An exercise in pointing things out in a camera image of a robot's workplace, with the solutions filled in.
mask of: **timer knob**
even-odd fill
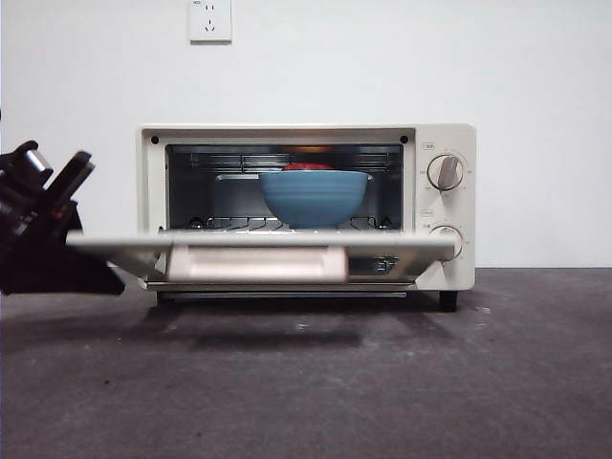
[[[461,253],[461,249],[463,248],[463,239],[458,230],[453,227],[441,226],[438,228],[434,228],[431,231],[431,234],[435,234],[436,236],[450,236],[452,237],[455,243],[455,252],[452,258],[456,258]]]
[[[448,191],[463,180],[463,165],[456,156],[442,155],[429,164],[427,177],[436,188]]]

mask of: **toaster oven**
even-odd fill
[[[475,148],[466,124],[145,125],[139,231],[67,244],[159,302],[436,291],[454,310],[474,283]],[[295,163],[366,173],[358,210],[330,229],[283,222],[259,176]]]

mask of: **open oven door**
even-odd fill
[[[69,233],[67,245],[147,282],[189,285],[412,283],[454,257],[450,235],[401,232],[168,231],[134,236]]]

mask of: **wire rack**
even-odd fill
[[[352,217],[339,226],[339,230],[396,230],[388,218],[377,220],[376,217]],[[251,231],[287,231],[289,225],[276,217],[209,217],[206,220],[193,218],[184,230],[216,230],[221,232],[251,232]]]

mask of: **wall outlet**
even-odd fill
[[[231,41],[231,0],[189,0],[189,40]]]

